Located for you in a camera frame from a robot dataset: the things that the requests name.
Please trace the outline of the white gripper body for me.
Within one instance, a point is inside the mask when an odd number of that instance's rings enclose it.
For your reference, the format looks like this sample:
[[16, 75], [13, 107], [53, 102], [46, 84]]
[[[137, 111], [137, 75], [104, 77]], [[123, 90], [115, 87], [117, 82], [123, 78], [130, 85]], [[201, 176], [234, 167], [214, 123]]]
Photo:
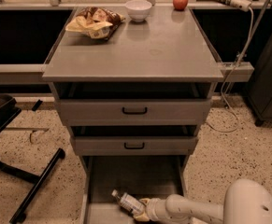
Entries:
[[151, 221], [165, 221], [167, 218], [165, 200], [149, 199], [146, 204], [146, 213]]

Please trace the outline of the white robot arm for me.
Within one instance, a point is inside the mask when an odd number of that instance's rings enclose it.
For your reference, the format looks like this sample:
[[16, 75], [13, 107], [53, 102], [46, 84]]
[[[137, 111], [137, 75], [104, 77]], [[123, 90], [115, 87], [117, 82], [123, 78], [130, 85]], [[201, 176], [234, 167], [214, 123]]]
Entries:
[[134, 215], [136, 221], [182, 223], [194, 217], [207, 224], [272, 224], [272, 195], [249, 179], [232, 183], [223, 204], [202, 203], [177, 194], [165, 200], [152, 198], [143, 202], [144, 210]]

